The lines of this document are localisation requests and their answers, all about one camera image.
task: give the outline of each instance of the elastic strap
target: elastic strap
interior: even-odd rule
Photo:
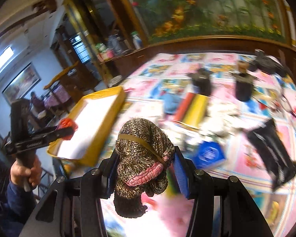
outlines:
[[[139,143],[140,145],[144,146],[147,150],[149,150],[157,158],[157,160],[161,164],[163,164],[165,168],[167,168],[166,162],[155,152],[155,150],[151,147],[151,145],[147,143],[144,139],[141,139],[131,134],[119,134],[117,139],[124,139],[124,140],[135,141]]]

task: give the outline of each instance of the person's hand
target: person's hand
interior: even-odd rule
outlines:
[[[11,182],[15,185],[23,187],[23,178],[27,177],[29,178],[29,183],[32,185],[32,187],[36,188],[36,186],[39,185],[41,182],[42,171],[43,170],[41,168],[41,162],[37,156],[31,169],[20,166],[15,161],[10,171]]]

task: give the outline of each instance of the person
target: person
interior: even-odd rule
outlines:
[[[35,158],[31,169],[15,162],[9,169],[0,162],[0,236],[18,237],[36,202],[33,192],[23,189],[24,177],[36,188],[41,181],[42,168],[39,159]]]
[[[33,104],[36,112],[39,114],[42,111],[46,110],[45,109],[45,104],[42,100],[37,98],[35,92],[31,92],[31,103]]]

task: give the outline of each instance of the table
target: table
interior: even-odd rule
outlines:
[[[45,99],[44,105],[46,109],[49,109],[53,106],[60,105],[59,101],[61,103],[65,103],[69,99],[70,99],[70,95],[67,93],[65,88],[62,85],[60,85],[59,87],[56,88],[55,91],[53,91],[53,93],[50,94],[50,96],[47,99]]]
[[[119,129],[132,117],[147,118],[161,125],[165,131],[173,132],[175,128],[171,122],[173,116],[163,113],[164,92],[180,89],[182,98],[187,92],[193,92],[187,73],[195,72],[200,67],[214,72],[211,79],[213,85],[211,99],[221,99],[237,104],[241,111],[241,119],[248,125],[273,117],[278,135],[288,154],[292,160],[296,160],[296,120],[283,109],[276,111],[269,109],[272,103],[280,99],[281,78],[277,75],[266,75],[259,70],[251,72],[257,77],[254,83],[255,93],[272,97],[272,99],[258,99],[259,101],[252,99],[243,103],[234,97],[235,83],[230,71],[236,71],[238,60],[252,59],[254,59],[253,55],[236,53],[158,54],[122,83],[129,98],[107,139],[99,163],[110,157]],[[284,93],[296,112],[296,86],[290,77],[285,78],[284,81]],[[169,138],[175,141],[180,139],[179,136]],[[272,206],[274,203],[278,204],[276,217],[271,220],[270,228],[275,237],[286,236],[296,222],[296,177],[272,193],[271,178],[243,133],[228,140],[224,146],[224,153],[227,161],[208,172],[212,176],[221,178],[236,175],[248,189],[265,218],[271,218]],[[74,175],[79,176],[86,170],[75,172]],[[114,236],[181,237],[186,234],[193,201],[188,201],[177,193],[171,183],[161,195],[155,195],[152,198],[147,197],[146,194],[142,195],[142,201],[148,206],[148,210],[138,219],[119,217],[115,212],[113,199],[112,195],[110,199],[102,200],[101,203],[106,229]],[[219,214],[219,207],[216,208],[215,214]]]

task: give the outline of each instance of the metal screw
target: metal screw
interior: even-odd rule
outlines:
[[[94,168],[94,169],[91,170],[92,175],[97,175],[99,173],[100,173],[100,170],[98,168]]]
[[[202,169],[197,169],[197,170],[195,170],[195,174],[202,176],[202,175],[204,175],[204,171]]]
[[[65,177],[64,177],[64,176],[60,176],[60,177],[57,178],[56,181],[57,181],[58,183],[61,183],[61,182],[65,181]]]
[[[236,176],[234,176],[234,175],[232,175],[231,177],[230,177],[230,181],[231,182],[233,182],[233,183],[236,183],[236,182],[238,182],[238,177],[236,177]]]

